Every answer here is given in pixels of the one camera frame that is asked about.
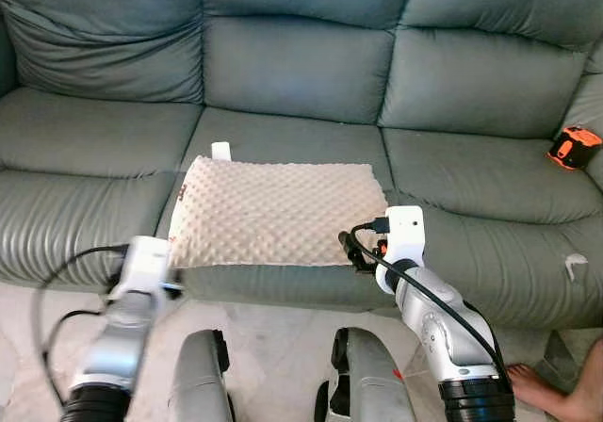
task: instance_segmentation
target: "orange tape measure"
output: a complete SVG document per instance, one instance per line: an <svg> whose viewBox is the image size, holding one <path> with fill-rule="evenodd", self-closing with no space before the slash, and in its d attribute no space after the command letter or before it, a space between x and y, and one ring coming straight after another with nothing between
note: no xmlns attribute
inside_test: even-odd
<svg viewBox="0 0 603 422"><path fill-rule="evenodd" d="M566 127L557 138L548 156L569 170L586 167L603 145L600 138L582 127Z"/></svg>

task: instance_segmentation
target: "gray leather sofa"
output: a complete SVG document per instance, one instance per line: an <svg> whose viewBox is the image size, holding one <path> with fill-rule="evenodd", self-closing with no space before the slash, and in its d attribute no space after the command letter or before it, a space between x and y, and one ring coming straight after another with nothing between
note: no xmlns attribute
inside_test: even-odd
<svg viewBox="0 0 603 422"><path fill-rule="evenodd" d="M3 281L32 285L73 252L165 236L187 166L228 140L241 161L370 163L389 202L424 208L428 264L498 325L603 324L603 153L575 172L545 158L564 124L603 134L603 0L1 9ZM574 253L589 264L571 282ZM108 273L90 258L60 288L93 290ZM349 267L185 277L201 299L393 303Z"/></svg>

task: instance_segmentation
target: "human foot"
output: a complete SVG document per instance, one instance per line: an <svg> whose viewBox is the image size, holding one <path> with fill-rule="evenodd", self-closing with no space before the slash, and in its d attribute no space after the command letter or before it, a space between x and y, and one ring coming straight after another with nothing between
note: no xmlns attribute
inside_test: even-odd
<svg viewBox="0 0 603 422"><path fill-rule="evenodd" d="M562 422L599 422L599 416L576 402L573 396L566 396L538 376L528 365L518 364L507 367L515 396L543 410Z"/></svg>
<svg viewBox="0 0 603 422"><path fill-rule="evenodd" d="M528 365L511 365L507 367L507 372L516 398L558 417L558 409L565 400L564 394L540 378Z"/></svg>

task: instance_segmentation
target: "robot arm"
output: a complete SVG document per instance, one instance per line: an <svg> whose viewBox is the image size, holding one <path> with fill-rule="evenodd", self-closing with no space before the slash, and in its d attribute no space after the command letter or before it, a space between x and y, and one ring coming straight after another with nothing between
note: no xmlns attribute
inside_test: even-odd
<svg viewBox="0 0 603 422"><path fill-rule="evenodd" d="M165 300L169 244L133 239L120 283L109 295L107 324L76 374L61 422L122 422L134 395L147 338Z"/></svg>
<svg viewBox="0 0 603 422"><path fill-rule="evenodd" d="M421 208L389 207L386 216L388 226L383 230L387 233L387 251L382 262L393 264L397 272L379 264L376 280L384 292L395 295L402 320L419 338L430 370L439 381L448 420L514 420L513 391L506 375L501 376L502 361L498 357L497 365L493 358L497 344L490 327L478 312L466 305L458 290L424 267L425 228ZM422 285L431 295L428 297L408 284L400 273ZM434 302L433 297L441 303ZM457 321L449 309L474 332Z"/></svg>
<svg viewBox="0 0 603 422"><path fill-rule="evenodd" d="M178 356L169 422L234 422L222 376L229 366L228 348L221 331L190 334Z"/></svg>

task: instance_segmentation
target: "tile floor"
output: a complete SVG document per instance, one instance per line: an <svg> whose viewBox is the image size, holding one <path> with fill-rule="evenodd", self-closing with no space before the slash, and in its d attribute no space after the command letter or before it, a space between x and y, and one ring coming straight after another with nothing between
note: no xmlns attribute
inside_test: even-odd
<svg viewBox="0 0 603 422"><path fill-rule="evenodd" d="M0 284L0 421L58 421L57 405L41 378L29 324L31 289ZM44 319L50 325L72 309L95 308L91 294L49 292ZM231 367L226 383L240 422L311 422L318 385L328 378L334 333L358 326L376 333L405 371L409 394L420 421L444 421L437 386L412 332L394 318L372 314L180 300L155 327L129 421L167 420L167 401L178 351L189 333L221 329ZM65 389L74 369L98 333L99 320L79 319L62 331L53 358ZM549 333L497 330L508 363L536 365ZM519 422L546 421L519 404Z"/></svg>

